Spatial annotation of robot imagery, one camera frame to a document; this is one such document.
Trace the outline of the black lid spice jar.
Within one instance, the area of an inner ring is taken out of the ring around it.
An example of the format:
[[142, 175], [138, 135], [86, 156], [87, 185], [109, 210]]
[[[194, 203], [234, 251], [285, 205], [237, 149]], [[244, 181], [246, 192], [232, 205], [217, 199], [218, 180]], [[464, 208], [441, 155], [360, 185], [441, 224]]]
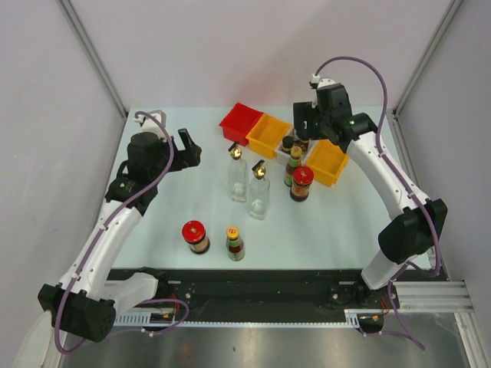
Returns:
[[299, 138], [298, 138], [297, 132], [295, 129], [292, 132], [293, 132], [294, 145], [298, 145], [299, 144]]
[[302, 149], [302, 152], [303, 153], [307, 153], [308, 152], [309, 143], [310, 143], [310, 140], [299, 140], [298, 141], [298, 145]]
[[293, 137], [292, 136], [284, 136], [282, 138], [282, 145], [281, 145], [281, 151], [283, 153], [289, 154], [291, 152], [291, 149], [293, 147]]

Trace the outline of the green label sauce bottle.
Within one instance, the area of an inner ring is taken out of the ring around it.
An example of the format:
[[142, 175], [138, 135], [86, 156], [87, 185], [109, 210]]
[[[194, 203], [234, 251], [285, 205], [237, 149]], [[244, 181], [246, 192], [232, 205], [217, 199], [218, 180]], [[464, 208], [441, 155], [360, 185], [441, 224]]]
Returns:
[[232, 261], [241, 261], [245, 257], [244, 242], [240, 237], [239, 229], [230, 226], [226, 230], [226, 248]]
[[297, 167], [302, 164], [302, 148], [300, 146], [293, 146], [290, 151], [290, 157], [288, 158], [287, 165], [285, 167], [284, 184], [287, 187], [291, 187], [293, 183], [293, 173]]

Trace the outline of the red lid jar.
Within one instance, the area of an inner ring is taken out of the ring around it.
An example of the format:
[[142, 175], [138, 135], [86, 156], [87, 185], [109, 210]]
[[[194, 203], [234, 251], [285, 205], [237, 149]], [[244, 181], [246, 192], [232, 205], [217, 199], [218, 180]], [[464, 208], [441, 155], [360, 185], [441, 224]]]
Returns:
[[191, 220], [182, 227], [182, 236], [191, 252], [201, 255], [209, 250], [210, 242], [202, 222]]
[[303, 202], [308, 198], [314, 176], [314, 172], [307, 166], [299, 166], [294, 170], [290, 188], [290, 196], [294, 201]]

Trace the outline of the glass oil bottle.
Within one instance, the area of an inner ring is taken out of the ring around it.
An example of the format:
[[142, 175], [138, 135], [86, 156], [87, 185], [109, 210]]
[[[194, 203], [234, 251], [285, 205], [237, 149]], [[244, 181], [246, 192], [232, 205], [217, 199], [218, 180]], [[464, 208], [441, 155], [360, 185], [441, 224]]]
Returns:
[[228, 168], [229, 193], [235, 202], [247, 201], [247, 162], [242, 158], [242, 148], [235, 141], [229, 148], [231, 161]]
[[266, 177], [265, 160], [259, 160], [252, 167], [252, 180], [249, 185], [249, 214], [264, 220], [269, 207], [270, 181]]

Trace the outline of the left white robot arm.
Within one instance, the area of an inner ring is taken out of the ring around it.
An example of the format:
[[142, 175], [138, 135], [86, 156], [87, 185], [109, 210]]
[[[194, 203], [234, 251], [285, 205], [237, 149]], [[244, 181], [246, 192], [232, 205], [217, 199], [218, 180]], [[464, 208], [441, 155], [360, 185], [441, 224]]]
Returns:
[[114, 289], [105, 287], [110, 270], [131, 232], [157, 196], [157, 185], [169, 172], [198, 166], [201, 148], [186, 129], [178, 131], [183, 149], [163, 133], [134, 134], [127, 158], [119, 165], [101, 208], [100, 218], [72, 266], [55, 285], [44, 284], [38, 300], [51, 313], [54, 335], [67, 332], [101, 342], [116, 319], [148, 301], [159, 307], [168, 301], [163, 273], [141, 268]]

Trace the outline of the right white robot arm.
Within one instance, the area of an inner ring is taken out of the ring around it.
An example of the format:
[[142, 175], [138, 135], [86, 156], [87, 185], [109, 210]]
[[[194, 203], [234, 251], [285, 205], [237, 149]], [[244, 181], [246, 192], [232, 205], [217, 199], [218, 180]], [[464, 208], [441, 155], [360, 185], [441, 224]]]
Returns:
[[447, 216], [443, 200], [432, 200], [397, 165], [384, 146], [377, 126], [366, 113], [354, 114], [345, 87], [314, 77], [312, 102], [293, 105], [294, 127], [303, 140], [329, 140], [368, 177], [381, 197], [390, 223], [378, 236], [379, 251], [362, 270], [354, 288], [362, 307], [381, 299], [381, 288], [409, 261], [436, 246]]

